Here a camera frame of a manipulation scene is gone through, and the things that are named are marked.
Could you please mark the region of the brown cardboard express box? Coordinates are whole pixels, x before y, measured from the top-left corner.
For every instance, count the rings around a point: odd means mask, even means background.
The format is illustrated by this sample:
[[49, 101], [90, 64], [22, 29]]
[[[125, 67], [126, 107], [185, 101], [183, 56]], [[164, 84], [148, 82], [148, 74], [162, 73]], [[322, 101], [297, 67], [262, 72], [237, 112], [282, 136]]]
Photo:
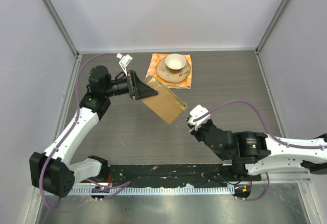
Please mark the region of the brown cardboard express box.
[[170, 125], [187, 109], [187, 104], [155, 76], [147, 76], [144, 83], [157, 91], [158, 95], [142, 99], [142, 102], [167, 124]]

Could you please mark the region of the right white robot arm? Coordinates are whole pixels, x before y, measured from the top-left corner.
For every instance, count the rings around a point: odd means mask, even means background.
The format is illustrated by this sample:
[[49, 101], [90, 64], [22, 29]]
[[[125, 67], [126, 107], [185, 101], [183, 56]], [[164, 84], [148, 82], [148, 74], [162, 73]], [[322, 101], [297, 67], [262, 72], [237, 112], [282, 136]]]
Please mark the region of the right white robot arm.
[[231, 161], [231, 176], [238, 181], [265, 172], [307, 169], [326, 174], [326, 135], [314, 139], [277, 138], [266, 133], [224, 131], [212, 120], [188, 122], [189, 132], [222, 161]]

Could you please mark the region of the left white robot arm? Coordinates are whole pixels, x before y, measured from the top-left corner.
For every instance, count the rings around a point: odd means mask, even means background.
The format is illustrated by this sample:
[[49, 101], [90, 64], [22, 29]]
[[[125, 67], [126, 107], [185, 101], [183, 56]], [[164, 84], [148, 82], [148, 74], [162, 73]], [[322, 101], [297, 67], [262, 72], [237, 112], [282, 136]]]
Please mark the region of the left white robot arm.
[[96, 66], [90, 71], [88, 82], [87, 93], [64, 131], [44, 152], [34, 152], [29, 159], [32, 185], [58, 197], [67, 196], [76, 183], [87, 179], [99, 183], [108, 179], [107, 160], [89, 156], [71, 164], [71, 159], [108, 110], [110, 98], [128, 94], [131, 99], [140, 100], [158, 95], [158, 91], [141, 81], [134, 70], [112, 79], [105, 66]]

